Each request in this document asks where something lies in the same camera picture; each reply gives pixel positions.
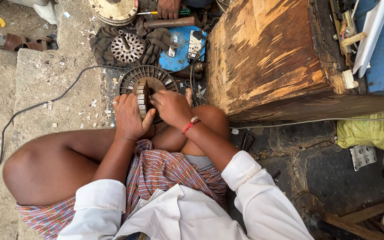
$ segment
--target man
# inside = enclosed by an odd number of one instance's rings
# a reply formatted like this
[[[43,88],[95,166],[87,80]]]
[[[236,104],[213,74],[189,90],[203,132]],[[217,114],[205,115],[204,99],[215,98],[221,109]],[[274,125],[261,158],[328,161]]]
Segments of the man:
[[[186,6],[191,6],[194,8],[204,8],[210,5],[213,0],[159,0],[158,1],[158,16],[164,19],[173,19],[179,17],[179,9],[182,5],[182,8]]]
[[[26,223],[38,231],[51,226],[43,236],[58,240],[311,240],[272,177],[227,140],[224,113],[191,109],[190,99],[190,91],[186,98],[167,90],[152,95],[166,124],[152,129],[155,109],[142,121],[137,96],[124,94],[113,101],[116,130],[50,134],[22,146],[3,176]],[[139,140],[153,131],[152,141]],[[247,235],[220,206],[220,176],[237,193]],[[76,212],[67,210],[73,204]]]

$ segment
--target white paper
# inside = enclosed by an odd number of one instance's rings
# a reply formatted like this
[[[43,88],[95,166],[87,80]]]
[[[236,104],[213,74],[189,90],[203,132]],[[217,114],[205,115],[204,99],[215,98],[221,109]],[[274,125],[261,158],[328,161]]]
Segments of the white paper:
[[[371,55],[376,47],[377,39],[384,24],[384,0],[380,2],[369,12],[367,12],[363,32],[367,37],[361,40],[356,53],[356,59],[353,66],[353,74],[358,71],[358,77],[363,77],[370,62]]]
[[[352,155],[352,163],[355,172],[361,167],[377,161],[376,151],[372,146],[357,145],[349,149]]]

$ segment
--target dark stone floor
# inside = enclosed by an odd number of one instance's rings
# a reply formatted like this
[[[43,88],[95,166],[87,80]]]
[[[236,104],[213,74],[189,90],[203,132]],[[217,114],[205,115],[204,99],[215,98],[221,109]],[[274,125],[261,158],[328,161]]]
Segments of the dark stone floor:
[[[240,129],[239,134],[231,134],[230,140],[241,147],[246,132],[254,135],[256,142],[250,153],[271,175],[281,171],[276,185],[290,200],[298,193],[311,193],[322,201],[327,212],[339,216],[384,202],[381,151],[377,151],[376,163],[355,172],[349,150],[333,144],[335,129],[331,121]],[[227,194],[228,213],[245,229],[242,215],[233,204],[235,196],[232,191]]]

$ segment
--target brown sandal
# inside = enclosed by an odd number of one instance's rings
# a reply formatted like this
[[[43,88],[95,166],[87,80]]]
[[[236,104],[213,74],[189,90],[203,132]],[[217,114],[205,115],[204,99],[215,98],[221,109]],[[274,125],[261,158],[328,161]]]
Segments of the brown sandal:
[[[56,37],[56,34],[50,34],[46,37],[39,37],[37,41],[32,41],[25,36],[17,36],[7,33],[7,35],[0,35],[0,48],[10,51],[18,51],[20,48],[29,48],[43,52],[49,49],[48,46],[52,46]]]

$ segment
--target another person's hand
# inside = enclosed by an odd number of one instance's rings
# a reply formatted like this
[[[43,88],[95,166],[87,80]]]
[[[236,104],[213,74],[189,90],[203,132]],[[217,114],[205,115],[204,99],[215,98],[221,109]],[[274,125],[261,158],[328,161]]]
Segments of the another person's hand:
[[[155,108],[150,109],[142,121],[135,94],[116,96],[112,102],[118,102],[112,104],[116,121],[115,138],[137,141],[149,130],[156,113]]]
[[[159,0],[158,16],[163,19],[179,17],[180,0]]]
[[[194,117],[185,96],[173,91],[157,91],[150,96],[150,103],[167,124],[179,130],[183,130]]]

